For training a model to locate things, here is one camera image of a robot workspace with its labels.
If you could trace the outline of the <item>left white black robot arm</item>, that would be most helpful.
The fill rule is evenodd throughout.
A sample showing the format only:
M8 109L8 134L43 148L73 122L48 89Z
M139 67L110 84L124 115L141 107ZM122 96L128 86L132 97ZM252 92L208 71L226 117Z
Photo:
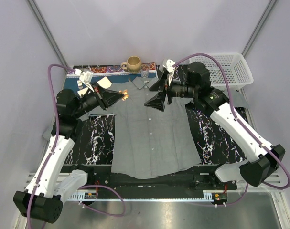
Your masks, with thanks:
M83 95L63 89L54 96L56 121L51 131L49 145L33 179L24 191L16 191L13 202L27 219L55 223L64 203L80 187L95 184L94 171L77 166L60 184L56 184L64 161L82 131L81 116L96 107L110 108L128 97L127 90L112 91L99 84L91 84Z

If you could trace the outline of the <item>grey button shirt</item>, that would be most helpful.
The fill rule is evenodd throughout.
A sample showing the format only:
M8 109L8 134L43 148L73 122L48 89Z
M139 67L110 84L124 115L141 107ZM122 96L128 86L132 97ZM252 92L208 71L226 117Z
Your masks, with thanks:
M108 110L96 108L86 115L85 120L93 115L115 116L118 132L112 172L148 179L201 164L185 113L191 104L189 99L173 99L164 112L147 108L145 101L154 96L147 83L140 77L112 83L112 90L127 89L128 99Z

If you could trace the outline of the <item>orange brooch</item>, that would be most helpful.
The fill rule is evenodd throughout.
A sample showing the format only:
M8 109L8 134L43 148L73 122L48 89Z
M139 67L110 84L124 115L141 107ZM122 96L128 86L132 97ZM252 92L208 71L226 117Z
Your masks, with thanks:
M125 101L125 100L128 99L129 95L128 95L127 89L125 89L125 90L119 90L119 93L123 95L122 98L121 98L122 101Z

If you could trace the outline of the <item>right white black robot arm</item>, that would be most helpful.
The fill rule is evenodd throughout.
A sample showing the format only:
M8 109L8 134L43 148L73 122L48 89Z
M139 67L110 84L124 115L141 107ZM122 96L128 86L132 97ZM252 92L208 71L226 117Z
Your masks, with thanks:
M203 63L194 62L187 66L187 81L174 83L174 61L168 59L162 66L162 76L150 88L157 94L144 105L159 111L173 98L192 99L195 108L220 125L238 144L246 155L241 163L221 165L209 177L209 184L220 189L226 182L244 180L257 187L279 168L285 149L272 145L261 137L230 106L229 98L219 89L211 86L210 72Z

